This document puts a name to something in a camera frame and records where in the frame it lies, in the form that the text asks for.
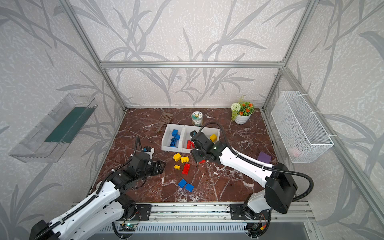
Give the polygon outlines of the long red lego brick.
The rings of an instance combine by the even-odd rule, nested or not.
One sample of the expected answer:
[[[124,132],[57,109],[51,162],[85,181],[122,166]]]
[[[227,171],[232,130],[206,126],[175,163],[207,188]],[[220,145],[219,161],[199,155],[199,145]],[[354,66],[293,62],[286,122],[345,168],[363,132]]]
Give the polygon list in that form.
[[[182,171],[182,174],[183,175],[188,175],[188,173],[190,171],[190,168],[191,168],[191,164],[185,164],[184,168],[183,168],[183,171]]]
[[[187,141],[187,149],[192,150],[194,148],[195,148],[195,144],[192,141],[188,140]]]

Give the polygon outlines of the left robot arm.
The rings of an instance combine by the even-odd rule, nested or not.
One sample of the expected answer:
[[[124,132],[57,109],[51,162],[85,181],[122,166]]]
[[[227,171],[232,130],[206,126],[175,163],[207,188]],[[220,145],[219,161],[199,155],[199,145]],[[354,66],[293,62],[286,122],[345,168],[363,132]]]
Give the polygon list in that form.
[[[86,240],[102,227],[120,219],[134,218],[135,201],[126,192],[135,190],[139,181],[161,175],[166,163],[154,161],[154,149],[141,148],[136,138],[135,149],[127,162],[117,167],[98,183],[96,190],[69,211],[50,222],[39,221],[32,227],[31,240]]]

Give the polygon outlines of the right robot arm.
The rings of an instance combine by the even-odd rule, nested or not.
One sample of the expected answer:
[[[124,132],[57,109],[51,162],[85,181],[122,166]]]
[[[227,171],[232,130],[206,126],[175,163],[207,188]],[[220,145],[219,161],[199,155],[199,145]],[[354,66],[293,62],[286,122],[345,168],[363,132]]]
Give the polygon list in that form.
[[[203,133],[203,129],[209,125],[216,125],[224,132],[223,126],[217,122],[207,123],[198,131],[191,131],[191,141],[195,145],[191,154],[198,163],[203,160],[218,162],[250,177],[264,188],[259,193],[251,194],[243,203],[247,218],[255,219],[257,215],[270,210],[286,214],[292,202],[312,192],[314,181],[307,174],[290,171],[281,163],[267,164],[244,155],[230,145],[226,135],[223,135],[223,142],[210,140]]]

